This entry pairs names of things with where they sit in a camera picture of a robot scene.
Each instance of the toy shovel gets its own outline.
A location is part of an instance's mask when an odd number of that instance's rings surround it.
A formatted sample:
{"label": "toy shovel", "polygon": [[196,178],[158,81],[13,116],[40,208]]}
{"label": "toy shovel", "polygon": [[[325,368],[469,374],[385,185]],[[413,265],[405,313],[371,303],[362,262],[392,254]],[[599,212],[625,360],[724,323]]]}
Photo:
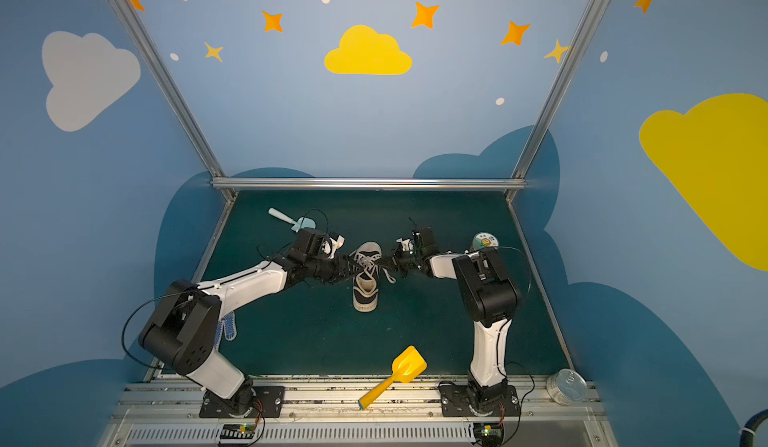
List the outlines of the toy shovel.
{"label": "toy shovel", "polygon": [[393,382],[409,383],[416,378],[417,375],[424,372],[427,368],[427,362],[418,351],[416,347],[409,346],[408,349],[403,351],[395,362],[392,363],[392,376],[384,382],[374,387],[368,394],[365,394],[360,400],[357,401],[360,404],[360,409],[368,407],[374,400],[379,398],[385,390],[389,389],[389,386]]}
{"label": "toy shovel", "polygon": [[290,230],[294,232],[298,232],[302,227],[308,227],[310,229],[315,228],[315,222],[312,219],[299,218],[298,221],[294,221],[292,218],[274,208],[270,208],[269,213],[271,216],[274,216],[281,221],[285,221],[288,224],[293,224],[293,227]]}

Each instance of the black mounting plate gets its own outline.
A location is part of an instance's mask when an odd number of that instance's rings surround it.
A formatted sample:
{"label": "black mounting plate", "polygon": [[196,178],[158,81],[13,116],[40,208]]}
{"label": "black mounting plate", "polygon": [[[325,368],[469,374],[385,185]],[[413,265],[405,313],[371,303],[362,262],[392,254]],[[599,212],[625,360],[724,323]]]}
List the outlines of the black mounting plate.
{"label": "black mounting plate", "polygon": [[[283,409],[283,396],[286,388],[280,385],[264,385],[252,387],[254,391],[254,403],[261,401],[263,417],[274,419],[280,417],[280,411]],[[208,391],[203,395],[203,405],[200,407],[201,419],[238,419],[230,415],[231,409],[216,395],[211,395]],[[255,419],[259,414],[258,409],[251,409],[242,419]]]}
{"label": "black mounting plate", "polygon": [[[518,391],[513,385],[507,387],[507,394],[502,397],[504,405],[504,417],[520,416],[520,401],[518,400]],[[441,384],[438,386],[440,391],[440,407],[443,417],[478,417],[469,407],[469,394],[466,385]],[[488,417],[501,417],[502,409],[500,406],[488,414]]]}

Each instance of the sneaker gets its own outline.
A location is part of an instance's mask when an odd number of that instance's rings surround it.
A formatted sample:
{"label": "sneaker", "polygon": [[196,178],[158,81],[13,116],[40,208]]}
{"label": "sneaker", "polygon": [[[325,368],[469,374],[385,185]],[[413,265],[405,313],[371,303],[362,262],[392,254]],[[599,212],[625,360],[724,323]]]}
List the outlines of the sneaker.
{"label": "sneaker", "polygon": [[350,257],[362,266],[362,272],[352,279],[352,305],[360,312],[370,312],[379,301],[379,288],[376,285],[379,270],[384,271],[389,283],[395,283],[395,279],[387,269],[376,264],[382,258],[382,249],[376,242],[365,242]]}

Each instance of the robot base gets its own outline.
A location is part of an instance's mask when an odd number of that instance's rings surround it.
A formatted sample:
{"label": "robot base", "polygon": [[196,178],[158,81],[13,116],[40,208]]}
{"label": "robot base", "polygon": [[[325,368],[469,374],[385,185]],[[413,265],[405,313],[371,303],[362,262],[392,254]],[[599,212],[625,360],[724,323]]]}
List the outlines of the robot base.
{"label": "robot base", "polygon": [[262,417],[274,419],[280,417],[283,409],[285,387],[266,385],[254,387],[254,381],[248,379],[233,395],[232,399],[222,399],[209,390],[203,395],[200,407],[201,419],[254,419],[259,410],[252,405],[261,402]]}
{"label": "robot base", "polygon": [[502,408],[498,404],[501,402],[504,405],[504,417],[519,417],[520,416],[520,401],[518,400],[518,393],[513,385],[507,387],[507,392],[504,394],[498,402],[494,404],[494,410],[489,413],[478,413],[476,409],[471,407],[469,402],[469,392],[466,385],[453,385],[453,384],[441,384],[438,387],[440,391],[440,406],[442,408],[443,417],[477,417],[477,416],[493,416],[501,417]]}

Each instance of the green mat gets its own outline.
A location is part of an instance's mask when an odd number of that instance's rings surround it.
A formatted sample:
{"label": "green mat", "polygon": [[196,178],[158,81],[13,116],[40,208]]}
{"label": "green mat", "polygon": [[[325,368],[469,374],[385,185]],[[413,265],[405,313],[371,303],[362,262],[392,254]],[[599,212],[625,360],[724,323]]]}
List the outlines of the green mat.
{"label": "green mat", "polygon": [[[521,247],[512,217],[495,192],[241,192],[210,259],[204,279],[216,279],[261,261],[295,237],[270,207],[296,219],[311,208],[327,215],[330,230],[346,242],[342,253],[376,241],[387,255],[413,224],[431,226],[442,251],[463,252],[477,232],[501,245]],[[321,213],[307,215],[324,230]],[[513,250],[500,250],[520,287],[528,268]],[[352,281],[314,279],[269,295],[236,311],[237,337],[220,351],[239,369],[261,374],[389,374],[394,359],[414,345],[427,361],[426,375],[466,375],[472,361],[473,327],[454,279],[410,273],[390,284],[379,278],[379,305],[370,313],[352,306]],[[507,361],[531,373],[550,374],[568,363],[539,289],[534,285],[509,329]],[[524,373],[516,365],[509,373]]]}

